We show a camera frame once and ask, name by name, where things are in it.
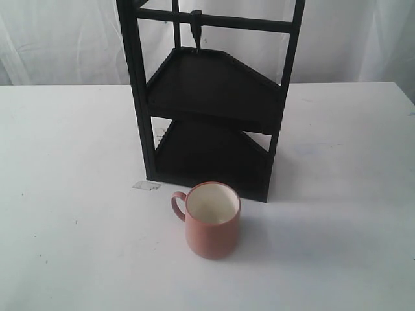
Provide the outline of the pink ceramic mug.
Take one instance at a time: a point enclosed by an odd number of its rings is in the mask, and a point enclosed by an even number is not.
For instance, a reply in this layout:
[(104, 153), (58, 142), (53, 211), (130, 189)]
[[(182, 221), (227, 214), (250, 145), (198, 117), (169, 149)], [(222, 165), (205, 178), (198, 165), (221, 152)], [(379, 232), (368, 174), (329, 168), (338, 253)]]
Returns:
[(195, 254), (217, 260), (235, 250), (241, 199), (230, 186), (216, 181), (198, 184), (187, 194), (175, 192), (171, 206), (184, 222), (185, 239)]

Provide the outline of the black two-tier shelf rack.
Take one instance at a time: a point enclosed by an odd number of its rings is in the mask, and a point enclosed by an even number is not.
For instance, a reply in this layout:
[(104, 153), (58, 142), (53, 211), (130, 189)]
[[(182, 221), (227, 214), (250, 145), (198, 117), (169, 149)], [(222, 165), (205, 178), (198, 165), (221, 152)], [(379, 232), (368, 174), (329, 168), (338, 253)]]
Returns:
[[(304, 8), (297, 1), (291, 21), (202, 13), (202, 27), (288, 34), (275, 83), (224, 51), (201, 47), (197, 54), (191, 12), (181, 12), (177, 1), (171, 10), (117, 2), (148, 180), (186, 187), (219, 181), (243, 198), (267, 201)], [(151, 78), (145, 76), (141, 19), (173, 24), (174, 48)]]

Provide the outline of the clear tape piece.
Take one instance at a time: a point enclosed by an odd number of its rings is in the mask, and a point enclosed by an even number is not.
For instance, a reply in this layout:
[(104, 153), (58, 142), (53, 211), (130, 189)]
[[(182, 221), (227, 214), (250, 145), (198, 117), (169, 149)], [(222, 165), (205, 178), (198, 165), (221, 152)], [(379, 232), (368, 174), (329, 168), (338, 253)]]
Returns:
[(156, 183), (153, 181), (138, 181), (135, 184), (133, 184), (133, 189), (139, 189), (139, 190), (146, 190), (146, 191), (152, 191), (152, 190), (158, 190), (161, 187), (160, 183)]

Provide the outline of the white backdrop curtain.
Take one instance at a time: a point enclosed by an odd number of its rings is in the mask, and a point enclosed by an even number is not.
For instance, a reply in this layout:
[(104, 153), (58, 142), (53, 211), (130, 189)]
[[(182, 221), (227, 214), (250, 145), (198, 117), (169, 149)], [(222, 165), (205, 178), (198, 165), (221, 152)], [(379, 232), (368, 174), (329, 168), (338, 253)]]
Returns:
[[(204, 27), (202, 45), (281, 79), (286, 34)], [(414, 81), (413, 1), (308, 1), (293, 82)], [(1, 83), (127, 84), (114, 1), (2, 1)]]

